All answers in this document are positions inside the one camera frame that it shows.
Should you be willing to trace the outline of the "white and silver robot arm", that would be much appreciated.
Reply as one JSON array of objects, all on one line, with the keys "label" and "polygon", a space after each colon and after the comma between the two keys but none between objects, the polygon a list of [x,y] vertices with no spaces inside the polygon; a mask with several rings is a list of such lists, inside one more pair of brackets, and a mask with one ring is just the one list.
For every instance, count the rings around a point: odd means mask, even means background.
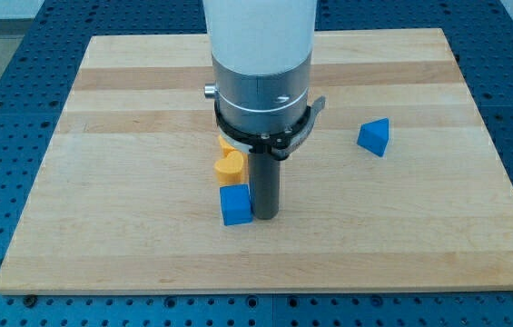
[{"label": "white and silver robot arm", "polygon": [[316,0],[204,0],[222,119],[276,134],[304,114]]}]

